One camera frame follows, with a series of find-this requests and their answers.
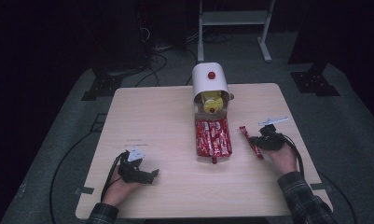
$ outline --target plaid sleeve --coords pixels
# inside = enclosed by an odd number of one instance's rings
[[[87,224],[113,224],[117,219],[118,209],[105,203],[94,205]]]
[[[278,180],[294,223],[337,223],[329,206],[312,190],[299,172],[283,175]]]

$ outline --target white metal stand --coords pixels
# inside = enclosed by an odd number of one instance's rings
[[[275,0],[270,0],[268,10],[259,11],[214,11],[203,12],[203,0],[199,5],[199,42],[198,62],[204,62],[203,26],[205,25],[260,25],[263,24],[262,36],[257,38],[265,62],[271,62],[271,56],[266,47],[265,40],[268,34],[270,19]]]

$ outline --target hand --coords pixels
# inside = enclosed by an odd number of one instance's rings
[[[274,168],[280,175],[286,175],[297,171],[297,157],[292,148],[284,143],[278,151],[265,150],[260,148],[261,152],[266,153],[273,162]]]
[[[135,189],[140,188],[143,184],[141,183],[125,183],[120,175],[118,174],[117,166],[114,170],[114,173],[111,177],[111,182],[113,183],[108,187],[107,192],[105,193],[102,203],[110,204],[112,206],[118,207],[126,197],[132,193]]]

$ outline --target dark background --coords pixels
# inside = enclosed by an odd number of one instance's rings
[[[138,26],[179,47],[197,32],[197,0],[121,2],[0,1],[0,220],[83,72],[146,66]],[[233,2],[224,9],[268,5]],[[334,64],[374,115],[374,1],[277,1],[270,31],[299,31],[289,62]]]

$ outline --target white mailbox-shaped box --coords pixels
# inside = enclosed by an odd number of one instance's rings
[[[192,70],[198,159],[212,163],[232,153],[227,113],[231,94],[218,63],[200,63]]]

